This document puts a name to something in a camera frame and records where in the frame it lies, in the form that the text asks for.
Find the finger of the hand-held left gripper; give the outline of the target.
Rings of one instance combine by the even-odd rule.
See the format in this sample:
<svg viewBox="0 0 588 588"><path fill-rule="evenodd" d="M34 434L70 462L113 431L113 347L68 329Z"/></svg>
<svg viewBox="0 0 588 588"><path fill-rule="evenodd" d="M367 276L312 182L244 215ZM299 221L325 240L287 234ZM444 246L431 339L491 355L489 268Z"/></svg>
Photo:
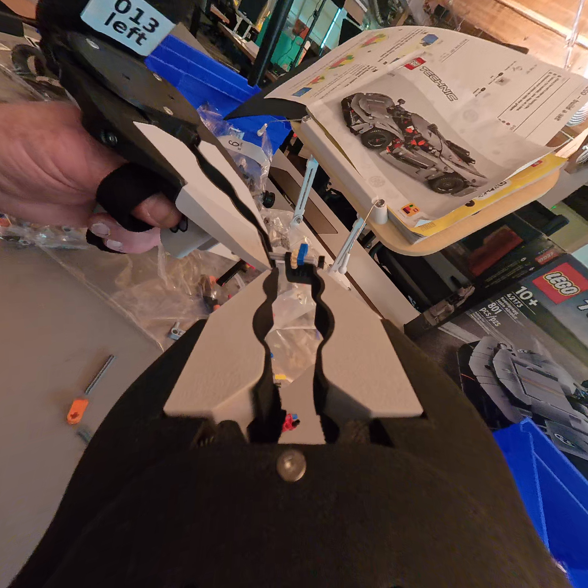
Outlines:
<svg viewBox="0 0 588 588"><path fill-rule="evenodd" d="M211 184L209 215L214 233L244 260L269 260L269 238L255 203L238 171L217 145L200 140L195 147L198 166Z"/></svg>
<svg viewBox="0 0 588 588"><path fill-rule="evenodd" d="M209 215L209 206L213 205L213 202L209 199L211 194L209 188L212 186L204 178L198 166L195 151L154 125L135 122L135 126L171 164L172 169L179 174L180 179L184 181L184 185L175 200L175 206L182 214L182 220L173 229L162 230L160 234L160 239L166 252L175 258L182 258L196 249L205 250L215 244L221 244L231 254L234 254L238 259L242 259L214 235L218 225ZM234 165L224 148L222 146L217 147ZM270 269L272 264L270 259L244 261L258 270Z"/></svg>

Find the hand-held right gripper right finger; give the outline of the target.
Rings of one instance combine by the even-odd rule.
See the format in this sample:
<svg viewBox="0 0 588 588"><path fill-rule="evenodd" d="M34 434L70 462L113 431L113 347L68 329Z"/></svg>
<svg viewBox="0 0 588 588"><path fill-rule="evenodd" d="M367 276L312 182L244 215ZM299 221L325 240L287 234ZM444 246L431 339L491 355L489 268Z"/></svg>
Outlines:
<svg viewBox="0 0 588 588"><path fill-rule="evenodd" d="M313 269L315 326L322 336L313 403L326 443L349 422L421 417L417 398L386 330L392 324L323 269Z"/></svg>

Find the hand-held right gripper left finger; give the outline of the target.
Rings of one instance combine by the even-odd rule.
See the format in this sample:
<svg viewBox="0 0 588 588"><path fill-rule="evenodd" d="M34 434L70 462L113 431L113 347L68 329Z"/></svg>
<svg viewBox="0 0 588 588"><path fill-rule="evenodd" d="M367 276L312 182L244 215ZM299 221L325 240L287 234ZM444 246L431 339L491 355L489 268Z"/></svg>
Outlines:
<svg viewBox="0 0 588 588"><path fill-rule="evenodd" d="M234 421L253 442L277 442L281 400L265 341L279 271L263 272L205 322L165 405L172 417Z"/></svg>

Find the large bag dark lego pieces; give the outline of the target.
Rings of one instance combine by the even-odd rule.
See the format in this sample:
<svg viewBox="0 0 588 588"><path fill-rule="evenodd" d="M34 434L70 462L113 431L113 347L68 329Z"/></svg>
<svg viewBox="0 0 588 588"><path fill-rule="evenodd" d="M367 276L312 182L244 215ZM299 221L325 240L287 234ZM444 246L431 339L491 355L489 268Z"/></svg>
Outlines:
<svg viewBox="0 0 588 588"><path fill-rule="evenodd" d="M260 204L259 197L264 190L271 191L267 183L273 145L268 122L255 122L252 118L227 121L209 103L198 107L197 113L234 160L267 228L271 214Z"/></svg>

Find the black lego beam red pins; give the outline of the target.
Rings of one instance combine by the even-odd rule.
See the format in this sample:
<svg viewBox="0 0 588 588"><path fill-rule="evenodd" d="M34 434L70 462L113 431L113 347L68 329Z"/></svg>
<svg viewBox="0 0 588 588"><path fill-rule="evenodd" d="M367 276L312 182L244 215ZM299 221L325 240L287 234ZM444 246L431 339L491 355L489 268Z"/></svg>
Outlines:
<svg viewBox="0 0 588 588"><path fill-rule="evenodd" d="M224 286L240 272L246 271L248 267L249 265L246 263L246 261L240 260L236 262L224 274L216 278L216 284L220 287Z"/></svg>

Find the dark grey lego axle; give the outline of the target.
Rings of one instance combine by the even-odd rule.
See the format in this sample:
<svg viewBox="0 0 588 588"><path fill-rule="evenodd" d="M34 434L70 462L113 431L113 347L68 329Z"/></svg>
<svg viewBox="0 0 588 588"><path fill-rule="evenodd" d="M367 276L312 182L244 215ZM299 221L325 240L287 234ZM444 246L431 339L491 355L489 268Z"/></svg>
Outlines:
<svg viewBox="0 0 588 588"><path fill-rule="evenodd" d="M115 355L109 355L107 357L107 359L105 360L103 365L100 367L97 374L93 377L93 379L91 380L89 385L84 390L84 393L83 393L84 397L89 396L93 392L93 390L97 386L98 382L101 380L101 378L104 376L104 374L107 372L107 370L114 363L115 360L116 360Z"/></svg>

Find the dark printed lego box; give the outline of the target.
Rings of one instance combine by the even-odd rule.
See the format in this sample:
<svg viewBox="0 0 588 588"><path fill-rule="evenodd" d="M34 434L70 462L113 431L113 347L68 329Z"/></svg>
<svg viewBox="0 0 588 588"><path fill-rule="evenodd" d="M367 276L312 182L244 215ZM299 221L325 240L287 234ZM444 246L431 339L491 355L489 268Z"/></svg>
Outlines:
<svg viewBox="0 0 588 588"><path fill-rule="evenodd" d="M491 431L528 419L587 476L587 266L523 223L450 248L466 285L404 327Z"/></svg>

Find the person's left hand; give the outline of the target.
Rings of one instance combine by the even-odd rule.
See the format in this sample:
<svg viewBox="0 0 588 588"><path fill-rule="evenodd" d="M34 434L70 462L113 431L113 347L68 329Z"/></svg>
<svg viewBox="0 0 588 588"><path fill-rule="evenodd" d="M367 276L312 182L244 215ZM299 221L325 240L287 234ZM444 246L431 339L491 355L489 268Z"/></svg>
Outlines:
<svg viewBox="0 0 588 588"><path fill-rule="evenodd" d="M96 192L126 161L96 141L69 102L1 104L1 213L42 225L87 229L97 244L140 254L160 242L160 230L182 219L164 194L132 211L149 231L131 232L96 212Z"/></svg>

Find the blue plastic bin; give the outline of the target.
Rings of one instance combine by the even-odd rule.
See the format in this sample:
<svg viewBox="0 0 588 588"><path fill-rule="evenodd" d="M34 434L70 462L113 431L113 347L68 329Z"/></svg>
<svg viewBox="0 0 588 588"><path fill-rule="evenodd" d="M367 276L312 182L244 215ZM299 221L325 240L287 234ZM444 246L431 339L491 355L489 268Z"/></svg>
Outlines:
<svg viewBox="0 0 588 588"><path fill-rule="evenodd" d="M530 419L493 433L534 528L573 587L587 587L587 480Z"/></svg>
<svg viewBox="0 0 588 588"><path fill-rule="evenodd" d="M249 86L239 73L172 35L145 59L145 64L179 90L193 107L208 105L223 117L261 92L258 86ZM292 134L291 124L283 117L247 116L228 123L243 134L244 140L258 146L262 145L258 130L267 123L272 153Z"/></svg>

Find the pile of clear plastic bags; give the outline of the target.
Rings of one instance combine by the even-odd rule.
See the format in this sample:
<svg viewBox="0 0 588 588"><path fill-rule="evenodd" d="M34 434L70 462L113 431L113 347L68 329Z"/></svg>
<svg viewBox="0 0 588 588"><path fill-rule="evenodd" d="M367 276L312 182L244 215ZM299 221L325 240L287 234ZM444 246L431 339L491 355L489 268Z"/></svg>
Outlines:
<svg viewBox="0 0 588 588"><path fill-rule="evenodd" d="M38 248L133 321L162 350L173 341L167 334L176 321L187 331L261 274L249 265L218 286L216 278L236 261L201 251L175 259L162 245L144 254L109 254L91 245L87 249ZM322 340L314 324L315 308L310 287L289 283L282 263L273 303L274 326L266 339L279 380L293 379L312 363Z"/></svg>

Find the black metal pole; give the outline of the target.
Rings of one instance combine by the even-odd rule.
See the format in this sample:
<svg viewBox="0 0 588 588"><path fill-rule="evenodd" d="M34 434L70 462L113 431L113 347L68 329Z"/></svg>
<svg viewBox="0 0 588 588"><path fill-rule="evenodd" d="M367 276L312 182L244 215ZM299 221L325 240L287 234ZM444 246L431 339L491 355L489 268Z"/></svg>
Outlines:
<svg viewBox="0 0 588 588"><path fill-rule="evenodd" d="M249 86L258 85L265 77L292 4L293 1L276 1L269 18L268 27L262 39L262 44L247 78Z"/></svg>

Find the open instruction book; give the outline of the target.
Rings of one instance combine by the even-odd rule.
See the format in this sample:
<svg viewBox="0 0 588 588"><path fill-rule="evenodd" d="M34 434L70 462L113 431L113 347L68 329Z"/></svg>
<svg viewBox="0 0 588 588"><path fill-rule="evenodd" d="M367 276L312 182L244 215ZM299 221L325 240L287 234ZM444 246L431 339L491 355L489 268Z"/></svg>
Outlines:
<svg viewBox="0 0 588 588"><path fill-rule="evenodd" d="M587 79L443 28L363 31L228 119L310 116L413 244L560 168L549 146Z"/></svg>

